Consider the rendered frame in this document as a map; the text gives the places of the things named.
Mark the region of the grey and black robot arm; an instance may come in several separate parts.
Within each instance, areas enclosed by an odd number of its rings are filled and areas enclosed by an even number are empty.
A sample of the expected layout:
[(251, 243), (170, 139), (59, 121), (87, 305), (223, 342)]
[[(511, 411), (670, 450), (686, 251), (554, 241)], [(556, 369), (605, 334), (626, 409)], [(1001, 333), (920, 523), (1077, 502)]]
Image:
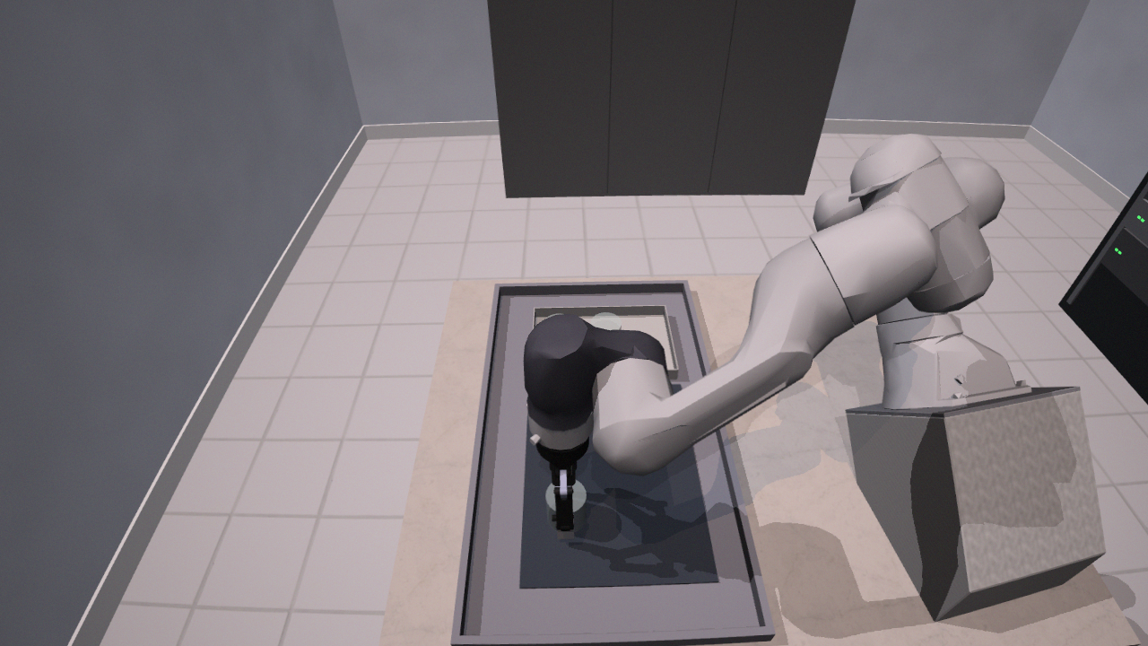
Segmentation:
[(678, 394), (654, 336), (571, 314), (541, 320), (523, 351), (532, 444), (571, 450), (592, 433), (594, 451), (618, 473), (656, 473), (799, 381), (836, 336), (874, 316), (882, 408), (1030, 394), (1002, 355), (944, 314), (994, 281), (979, 229), (1003, 203), (1004, 182), (982, 159), (943, 158), (926, 135), (872, 143), (850, 182), (816, 201), (817, 232), (766, 263), (731, 360)]

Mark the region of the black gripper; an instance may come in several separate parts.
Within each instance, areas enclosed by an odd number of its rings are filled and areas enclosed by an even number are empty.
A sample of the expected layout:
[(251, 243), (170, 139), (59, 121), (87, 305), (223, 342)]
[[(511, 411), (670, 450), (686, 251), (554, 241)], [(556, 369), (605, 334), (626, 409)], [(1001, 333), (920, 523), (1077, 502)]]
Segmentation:
[(550, 464), (550, 470), (551, 483), (556, 485), (553, 490), (556, 495), (556, 515), (552, 515), (551, 520), (552, 522), (557, 520), (557, 537), (558, 539), (574, 539), (574, 514), (573, 503), (571, 503), (573, 488), (569, 485), (575, 485), (577, 482), (577, 476), (575, 476), (577, 459), (585, 457), (587, 447), (589, 447), (589, 438), (583, 444), (579, 444), (577, 447), (571, 450), (549, 449), (540, 444), (540, 442), (536, 444), (536, 447), (540, 451), (540, 456), (552, 464)]

